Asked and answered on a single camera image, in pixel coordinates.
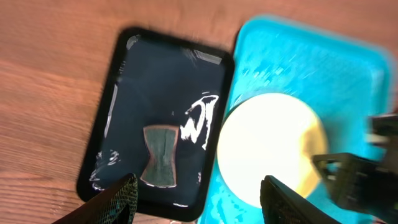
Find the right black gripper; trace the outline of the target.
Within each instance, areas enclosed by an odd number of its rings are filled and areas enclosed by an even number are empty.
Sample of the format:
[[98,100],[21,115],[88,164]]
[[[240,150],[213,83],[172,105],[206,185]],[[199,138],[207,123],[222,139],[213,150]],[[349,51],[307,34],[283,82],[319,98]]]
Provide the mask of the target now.
[[397,114],[371,117],[367,141],[386,150],[380,161],[338,153],[313,156],[313,165],[338,207],[396,223]]

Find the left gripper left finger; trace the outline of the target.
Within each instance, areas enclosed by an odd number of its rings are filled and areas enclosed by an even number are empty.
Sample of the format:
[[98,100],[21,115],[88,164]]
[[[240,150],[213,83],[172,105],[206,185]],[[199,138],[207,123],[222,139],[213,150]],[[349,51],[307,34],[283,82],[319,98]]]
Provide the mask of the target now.
[[128,174],[54,224],[132,224],[137,201],[137,177]]

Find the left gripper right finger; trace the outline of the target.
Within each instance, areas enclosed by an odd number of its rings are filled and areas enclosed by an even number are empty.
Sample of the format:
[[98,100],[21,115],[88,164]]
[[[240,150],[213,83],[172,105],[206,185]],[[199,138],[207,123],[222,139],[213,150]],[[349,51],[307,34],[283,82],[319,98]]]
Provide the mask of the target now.
[[266,224],[338,224],[272,175],[261,181],[260,202]]

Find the yellow-green plate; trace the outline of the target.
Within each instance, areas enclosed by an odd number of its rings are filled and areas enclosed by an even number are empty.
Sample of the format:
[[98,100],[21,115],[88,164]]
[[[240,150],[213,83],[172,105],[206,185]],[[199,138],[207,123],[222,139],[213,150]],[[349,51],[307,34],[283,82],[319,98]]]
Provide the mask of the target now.
[[325,130],[311,107],[293,96],[266,93],[246,100],[228,115],[217,159],[232,193],[260,207],[261,181],[267,175],[308,197],[320,181],[311,158],[327,152]]

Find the dark sponge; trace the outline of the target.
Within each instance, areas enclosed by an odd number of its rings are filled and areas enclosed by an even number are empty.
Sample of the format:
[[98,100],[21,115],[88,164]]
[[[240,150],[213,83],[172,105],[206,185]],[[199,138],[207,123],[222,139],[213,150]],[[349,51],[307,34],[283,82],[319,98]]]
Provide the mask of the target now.
[[158,188],[177,186],[175,155],[179,128],[172,125],[150,125],[143,128],[149,161],[140,179]]

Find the black plastic tray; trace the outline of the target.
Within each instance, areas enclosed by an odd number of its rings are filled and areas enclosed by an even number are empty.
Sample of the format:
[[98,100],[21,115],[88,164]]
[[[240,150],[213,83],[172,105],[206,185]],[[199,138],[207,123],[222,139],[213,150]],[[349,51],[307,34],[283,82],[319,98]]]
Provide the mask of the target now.
[[[141,27],[116,42],[76,183],[89,201],[127,174],[138,183],[139,213],[183,222],[203,212],[234,73],[221,49]],[[149,161],[143,128],[179,128],[177,186],[158,188],[140,177]]]

